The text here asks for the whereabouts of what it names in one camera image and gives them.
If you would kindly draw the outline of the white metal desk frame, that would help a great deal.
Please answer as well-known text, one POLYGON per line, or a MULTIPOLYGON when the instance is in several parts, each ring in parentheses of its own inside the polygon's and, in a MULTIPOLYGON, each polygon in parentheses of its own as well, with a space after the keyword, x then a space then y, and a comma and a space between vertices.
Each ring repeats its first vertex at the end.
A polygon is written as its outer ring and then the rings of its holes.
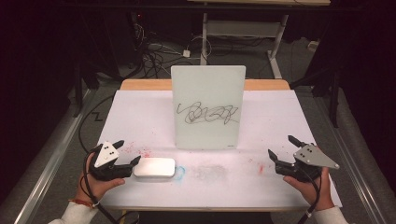
POLYGON ((208 50, 210 49, 207 37, 212 36, 236 36, 236 37, 262 37, 273 38, 274 46, 266 52, 272 73, 275 79, 282 79, 279 66, 276 61, 276 55, 282 36, 287 26, 289 16, 283 15, 282 19, 277 22, 260 22, 260 21, 213 21, 205 13, 202 23, 202 46, 200 65, 207 65, 208 50))

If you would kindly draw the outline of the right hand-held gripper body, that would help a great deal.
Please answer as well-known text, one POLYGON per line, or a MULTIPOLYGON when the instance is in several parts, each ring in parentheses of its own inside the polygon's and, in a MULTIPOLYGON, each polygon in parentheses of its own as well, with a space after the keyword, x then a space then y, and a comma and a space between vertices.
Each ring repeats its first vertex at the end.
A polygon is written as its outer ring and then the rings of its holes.
POLYGON ((340 165, 324 154, 314 145, 301 147, 293 154, 294 163, 280 161, 275 165, 275 171, 279 175, 291 176, 300 182, 310 182, 321 177, 323 167, 338 170, 340 165))

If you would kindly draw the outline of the person's right hand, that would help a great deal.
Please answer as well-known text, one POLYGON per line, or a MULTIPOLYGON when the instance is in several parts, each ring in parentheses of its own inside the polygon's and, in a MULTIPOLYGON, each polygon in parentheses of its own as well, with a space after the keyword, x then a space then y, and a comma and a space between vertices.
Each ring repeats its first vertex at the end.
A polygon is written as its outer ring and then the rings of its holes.
POLYGON ((297 189, 310 205, 314 204, 316 211, 334 207, 329 169, 327 167, 322 169, 321 177, 317 178, 314 184, 300 182, 291 176, 284 176, 283 180, 297 189))

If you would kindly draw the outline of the aluminium floor rail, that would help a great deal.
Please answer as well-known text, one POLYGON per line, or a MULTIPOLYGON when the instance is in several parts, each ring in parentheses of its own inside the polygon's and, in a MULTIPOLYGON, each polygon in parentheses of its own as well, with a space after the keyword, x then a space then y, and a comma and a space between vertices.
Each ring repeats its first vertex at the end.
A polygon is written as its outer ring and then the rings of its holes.
POLYGON ((78 129, 78 125, 81 123, 84 114, 87 111, 87 108, 92 103, 92 99, 95 94, 96 91, 92 90, 87 90, 85 92, 82 98, 81 109, 69 120, 67 129, 65 130, 61 140, 56 143, 55 146, 52 148, 53 152, 51 154, 51 157, 49 158, 49 161, 44 168, 42 174, 38 178, 35 187, 29 195, 25 205, 18 214, 14 224, 31 224, 39 205, 44 199, 45 194, 47 193, 50 184, 61 165, 66 150, 69 147, 70 142, 72 141, 73 136, 78 129))
POLYGON ((315 103, 330 136, 326 140, 322 133, 318 133, 319 145, 329 149, 341 163, 340 171, 333 178, 346 219, 353 224, 390 224, 392 206, 386 204, 390 193, 388 182, 380 172, 346 99, 339 99, 336 124, 330 120, 328 100, 317 98, 315 103))

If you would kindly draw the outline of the white standing whiteboard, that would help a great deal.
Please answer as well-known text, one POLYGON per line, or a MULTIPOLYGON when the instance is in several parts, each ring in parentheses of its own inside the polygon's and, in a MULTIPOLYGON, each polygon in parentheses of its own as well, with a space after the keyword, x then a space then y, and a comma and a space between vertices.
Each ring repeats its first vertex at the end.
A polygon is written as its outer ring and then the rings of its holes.
POLYGON ((238 143, 246 67, 171 67, 176 146, 227 149, 238 143))

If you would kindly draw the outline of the white whiteboard eraser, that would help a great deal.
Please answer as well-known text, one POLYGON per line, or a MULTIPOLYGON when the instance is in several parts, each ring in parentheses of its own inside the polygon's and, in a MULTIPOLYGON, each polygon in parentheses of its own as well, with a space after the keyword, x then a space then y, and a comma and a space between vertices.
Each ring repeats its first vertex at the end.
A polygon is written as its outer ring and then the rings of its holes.
POLYGON ((172 177, 176 161, 171 158, 143 158, 134 167, 133 174, 138 177, 172 177))

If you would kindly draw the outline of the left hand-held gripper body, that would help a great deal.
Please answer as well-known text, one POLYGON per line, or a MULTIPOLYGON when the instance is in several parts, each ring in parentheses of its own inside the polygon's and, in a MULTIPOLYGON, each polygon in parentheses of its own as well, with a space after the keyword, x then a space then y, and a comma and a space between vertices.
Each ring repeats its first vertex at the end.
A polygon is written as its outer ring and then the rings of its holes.
POLYGON ((116 178, 130 177, 133 167, 130 164, 116 165, 120 153, 110 142, 104 142, 94 149, 89 172, 97 180, 110 181, 116 178))

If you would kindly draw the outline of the person's left hand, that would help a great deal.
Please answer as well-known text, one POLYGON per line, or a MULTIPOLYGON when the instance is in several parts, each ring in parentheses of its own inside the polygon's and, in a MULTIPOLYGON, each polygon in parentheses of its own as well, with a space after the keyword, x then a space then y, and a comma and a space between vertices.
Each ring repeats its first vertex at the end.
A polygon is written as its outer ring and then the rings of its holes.
POLYGON ((123 178, 116 178, 110 181, 96 180, 89 173, 89 166, 92 157, 93 153, 91 153, 85 160, 86 167, 78 178, 77 191, 74 197, 78 202, 95 204, 99 202, 109 190, 125 184, 125 180, 123 178))

